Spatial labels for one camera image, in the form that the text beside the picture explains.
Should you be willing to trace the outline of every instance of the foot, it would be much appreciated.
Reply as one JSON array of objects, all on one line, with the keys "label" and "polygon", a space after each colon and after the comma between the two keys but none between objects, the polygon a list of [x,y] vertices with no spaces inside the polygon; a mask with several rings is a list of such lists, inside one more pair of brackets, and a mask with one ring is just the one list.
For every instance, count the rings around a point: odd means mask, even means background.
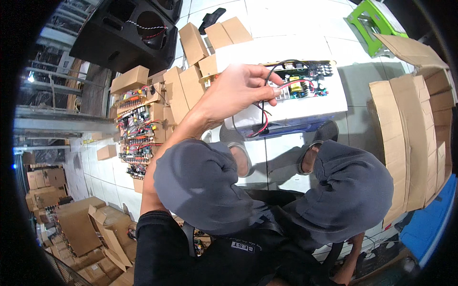
[{"label": "foot", "polygon": [[234,156],[235,162],[237,163],[237,176],[246,176],[249,171],[249,166],[248,158],[246,157],[245,152],[237,146],[232,146],[229,148],[229,150],[232,153],[232,156]]},{"label": "foot", "polygon": [[306,174],[313,172],[313,166],[315,165],[315,159],[320,150],[320,146],[321,144],[315,144],[307,150],[300,165],[302,172]]}]

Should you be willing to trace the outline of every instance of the black cloth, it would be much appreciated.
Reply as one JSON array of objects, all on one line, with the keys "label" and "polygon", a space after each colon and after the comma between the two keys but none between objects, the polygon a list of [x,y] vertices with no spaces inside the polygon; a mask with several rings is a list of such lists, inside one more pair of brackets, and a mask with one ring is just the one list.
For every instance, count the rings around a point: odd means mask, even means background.
[{"label": "black cloth", "polygon": [[216,238],[200,257],[189,255],[186,235],[164,211],[138,221],[134,285],[266,285],[274,276],[295,285],[337,285],[321,264],[292,240],[248,228]]}]

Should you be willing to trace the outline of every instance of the circuit board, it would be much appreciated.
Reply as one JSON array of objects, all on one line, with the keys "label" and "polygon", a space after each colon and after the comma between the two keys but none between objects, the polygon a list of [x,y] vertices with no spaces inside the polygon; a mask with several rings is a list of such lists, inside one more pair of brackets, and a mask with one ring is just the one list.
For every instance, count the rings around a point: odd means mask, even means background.
[{"label": "circuit board", "polygon": [[[275,63],[265,66],[271,70]],[[329,61],[291,61],[275,67],[274,72],[282,78],[284,83],[301,81],[282,88],[282,93],[276,98],[277,100],[320,97],[329,94],[326,87],[320,82],[325,77],[333,75]],[[277,87],[271,81],[268,84]]]}]

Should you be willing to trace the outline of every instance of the white tile floor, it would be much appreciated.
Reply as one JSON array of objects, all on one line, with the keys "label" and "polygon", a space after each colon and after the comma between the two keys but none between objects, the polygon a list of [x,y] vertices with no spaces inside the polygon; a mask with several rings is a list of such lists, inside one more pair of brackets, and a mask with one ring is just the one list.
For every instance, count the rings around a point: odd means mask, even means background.
[{"label": "white tile floor", "polygon": [[[285,39],[300,37],[308,39],[311,45],[319,46],[337,62],[349,107],[347,112],[334,117],[340,130],[338,141],[377,155],[377,148],[374,148],[376,139],[366,110],[366,101],[370,97],[368,84],[409,73],[413,67],[398,59],[370,58],[364,50],[364,44],[358,40],[360,37],[355,36],[354,28],[344,20],[356,7],[350,1],[301,0],[294,5],[295,11],[313,13],[307,13],[306,18],[288,17],[285,22],[286,15],[291,15],[291,8],[275,0],[184,0],[181,18],[176,26],[180,29],[192,22],[199,27],[206,13],[222,7],[226,12],[219,21],[237,16],[255,40],[262,38],[268,44],[282,45],[294,44],[285,42]],[[325,16],[326,20],[310,19],[309,16],[313,15]],[[314,29],[304,28],[304,22],[307,26],[312,24]],[[174,65],[183,65],[183,48],[179,40]],[[207,142],[219,141],[219,128],[208,131],[203,137],[206,137]],[[257,189],[307,191],[311,183],[308,177],[295,174],[294,164],[299,155],[298,148],[309,143],[312,138],[313,133],[299,133],[246,142],[255,172],[240,179],[238,184]],[[116,157],[97,161],[96,150],[107,144],[113,144],[113,141],[102,140],[90,144],[83,144],[82,139],[71,141],[71,150],[66,153],[67,164],[64,165],[69,178],[70,194],[76,200],[95,195],[120,210],[126,205],[132,219],[138,220],[142,196],[133,190],[132,178],[125,172],[127,164],[121,163]],[[396,233],[394,227],[384,231],[380,223],[368,230],[366,235],[378,246]],[[365,239],[363,250],[368,252],[374,248],[373,245],[371,240]],[[341,256],[348,254],[350,249],[351,246],[345,244]],[[322,261],[328,251],[329,247],[324,246],[315,252],[315,256]]]}]

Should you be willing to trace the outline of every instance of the electrical cable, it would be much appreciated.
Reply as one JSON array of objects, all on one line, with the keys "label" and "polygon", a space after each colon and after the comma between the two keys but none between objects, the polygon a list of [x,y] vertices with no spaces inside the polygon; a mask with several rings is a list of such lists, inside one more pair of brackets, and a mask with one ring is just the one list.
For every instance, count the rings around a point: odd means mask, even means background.
[{"label": "electrical cable", "polygon": [[154,38],[155,36],[159,35],[160,33],[164,32],[164,31],[165,31],[165,29],[162,30],[162,31],[160,31],[160,32],[157,33],[157,34],[152,35],[152,36],[144,37],[144,38],[142,38],[142,40],[148,40],[148,39]]},{"label": "electrical cable", "polygon": [[159,28],[168,29],[168,27],[166,27],[166,26],[158,26],[158,27],[149,27],[149,28],[146,28],[146,27],[143,27],[143,26],[138,25],[137,23],[135,23],[134,21],[131,21],[131,20],[127,20],[126,23],[131,23],[131,24],[133,24],[133,25],[139,27],[140,29],[145,29],[145,30],[152,30],[152,29],[159,29]]}]

